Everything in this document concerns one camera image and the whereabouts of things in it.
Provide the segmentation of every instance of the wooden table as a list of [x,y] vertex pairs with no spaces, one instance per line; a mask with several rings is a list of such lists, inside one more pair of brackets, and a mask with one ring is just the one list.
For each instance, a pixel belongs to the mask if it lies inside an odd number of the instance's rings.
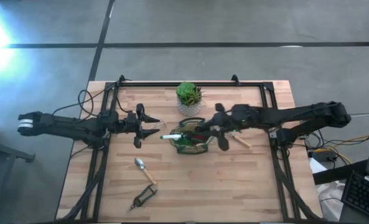
[[[280,109],[295,106],[288,81],[273,81]],[[105,82],[90,82],[88,91],[95,95]],[[262,106],[259,88],[203,87],[203,107],[199,115],[211,118],[215,103],[225,108],[246,103]],[[95,113],[102,96],[95,98]],[[133,134],[113,135],[108,155],[107,170],[101,199],[99,222],[258,222],[282,220],[279,199],[271,162],[267,134],[258,129],[247,129],[238,134],[251,144],[251,149],[229,138],[230,149],[221,151],[215,140],[209,152],[201,155],[180,155],[168,141],[159,139],[184,119],[177,110],[174,87],[128,87],[119,89],[121,106],[135,110],[143,103],[146,114],[162,119],[166,126],[159,133],[142,141],[142,148],[133,146]],[[90,102],[85,105],[90,109]],[[120,119],[126,113],[119,111]],[[144,124],[151,128],[153,124]],[[76,142],[73,152],[83,148]],[[311,168],[303,147],[291,150],[290,163],[294,183],[303,200],[321,217],[320,204],[314,187]],[[91,150],[78,153],[69,163],[57,218],[63,217],[74,206],[85,189]],[[134,164],[141,158],[157,180],[156,196],[141,208],[126,213],[137,196],[150,181]],[[286,192],[288,209],[291,210]],[[93,211],[94,197],[89,211]]]

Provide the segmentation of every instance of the keyboard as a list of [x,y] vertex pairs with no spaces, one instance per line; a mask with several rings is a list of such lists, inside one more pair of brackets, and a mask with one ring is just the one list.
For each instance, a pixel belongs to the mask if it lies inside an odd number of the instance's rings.
[[369,181],[353,172],[346,181],[342,202],[369,216]]

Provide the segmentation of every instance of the gray floor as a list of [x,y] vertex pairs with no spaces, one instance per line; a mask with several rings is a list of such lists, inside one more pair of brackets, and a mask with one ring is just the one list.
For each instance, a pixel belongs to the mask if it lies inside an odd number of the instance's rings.
[[[9,43],[95,43],[107,0],[0,2],[0,36]],[[369,41],[369,0],[117,0],[106,42]],[[36,153],[17,161],[0,201],[0,223],[53,220],[72,141],[25,138],[17,117],[53,112],[86,88],[95,49],[0,50],[0,142]],[[348,113],[369,113],[369,47],[258,49],[104,49],[96,80],[291,81],[296,105],[340,101]],[[78,116],[79,108],[61,112]],[[355,118],[326,139],[369,133]],[[369,142],[340,148],[366,159]]]

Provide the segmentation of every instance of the potted succulent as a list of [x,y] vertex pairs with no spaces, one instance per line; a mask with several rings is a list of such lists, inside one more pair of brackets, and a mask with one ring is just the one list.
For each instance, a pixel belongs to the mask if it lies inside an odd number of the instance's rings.
[[201,110],[201,88],[194,83],[182,82],[176,90],[177,107],[184,116],[194,116]]

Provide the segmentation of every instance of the spoon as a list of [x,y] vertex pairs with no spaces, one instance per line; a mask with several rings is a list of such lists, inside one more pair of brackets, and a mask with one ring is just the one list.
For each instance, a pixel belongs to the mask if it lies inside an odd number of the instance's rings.
[[136,166],[138,168],[140,168],[148,177],[148,179],[152,182],[152,184],[156,185],[157,182],[154,180],[154,178],[151,176],[151,174],[148,172],[148,170],[146,169],[146,165],[144,164],[144,162],[139,159],[139,158],[134,158],[134,163],[136,164]]

